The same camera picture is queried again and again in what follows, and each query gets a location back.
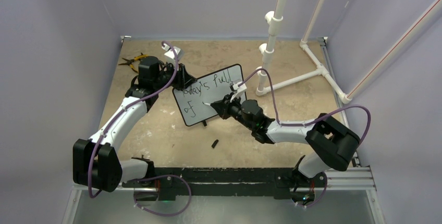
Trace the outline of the black framed whiteboard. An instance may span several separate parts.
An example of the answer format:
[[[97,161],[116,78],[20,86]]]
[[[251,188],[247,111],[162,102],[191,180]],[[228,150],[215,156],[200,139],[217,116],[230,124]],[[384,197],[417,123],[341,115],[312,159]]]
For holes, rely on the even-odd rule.
[[[231,93],[230,84],[243,80],[240,64],[234,64],[197,78],[196,83],[189,88],[178,91],[173,89],[173,95],[184,124],[188,127],[217,116],[211,106],[202,104],[212,103]]]

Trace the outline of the black marker cap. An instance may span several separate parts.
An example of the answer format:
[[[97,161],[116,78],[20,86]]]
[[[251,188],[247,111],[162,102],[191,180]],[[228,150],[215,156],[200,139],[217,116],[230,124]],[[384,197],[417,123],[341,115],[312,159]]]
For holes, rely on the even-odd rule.
[[[211,148],[215,148],[216,145],[217,145],[218,143],[219,143],[219,140],[215,140],[215,141],[212,143]]]

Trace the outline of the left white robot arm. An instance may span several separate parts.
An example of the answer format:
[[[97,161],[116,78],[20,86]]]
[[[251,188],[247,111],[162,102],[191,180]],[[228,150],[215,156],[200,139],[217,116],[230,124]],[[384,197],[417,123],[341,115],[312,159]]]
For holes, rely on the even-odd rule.
[[[155,182],[153,161],[131,158],[120,161],[117,153],[123,141],[157,101],[159,94],[172,87],[182,91],[197,79],[186,71],[184,64],[164,63],[154,56],[142,58],[138,75],[130,84],[118,110],[95,134],[73,145],[72,177],[76,184],[89,191],[112,192],[120,183],[136,180],[143,187]]]

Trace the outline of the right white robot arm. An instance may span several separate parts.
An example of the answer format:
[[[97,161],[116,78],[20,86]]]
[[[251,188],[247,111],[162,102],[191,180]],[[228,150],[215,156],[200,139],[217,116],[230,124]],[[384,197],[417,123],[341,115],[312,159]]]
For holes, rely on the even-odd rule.
[[[294,182],[300,186],[307,185],[313,177],[330,168],[346,171],[362,141],[356,133],[325,113],[311,121],[279,123],[266,116],[254,99],[242,102],[226,95],[210,106],[221,119],[233,118],[242,124],[262,144],[291,142],[309,145],[313,153],[301,158],[292,173]]]

